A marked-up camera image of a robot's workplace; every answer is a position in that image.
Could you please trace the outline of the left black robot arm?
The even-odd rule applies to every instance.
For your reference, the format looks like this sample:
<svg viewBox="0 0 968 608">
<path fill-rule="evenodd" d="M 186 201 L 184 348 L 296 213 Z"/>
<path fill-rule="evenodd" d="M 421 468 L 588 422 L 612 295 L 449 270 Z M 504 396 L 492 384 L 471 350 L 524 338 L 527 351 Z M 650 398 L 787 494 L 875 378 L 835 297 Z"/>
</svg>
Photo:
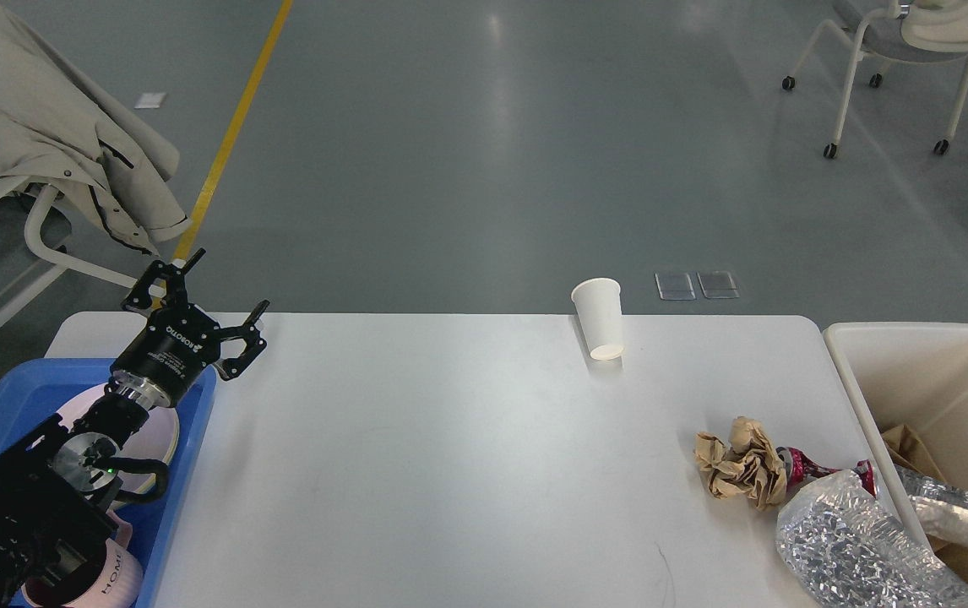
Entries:
<svg viewBox="0 0 968 608">
<path fill-rule="evenodd" d="M 113 502 L 160 499 L 171 480 L 160 459 L 122 448 L 157 408 L 174 408 L 210 368 L 228 381 L 263 353 L 260 301 L 241 326 L 222 327 L 189 300 L 184 278 L 204 255 L 153 262 L 122 301 L 145 327 L 110 365 L 102 395 L 71 425 L 49 415 L 0 453 L 0 607 L 22 584 L 89 581 L 94 563 L 114 565 Z"/>
</svg>

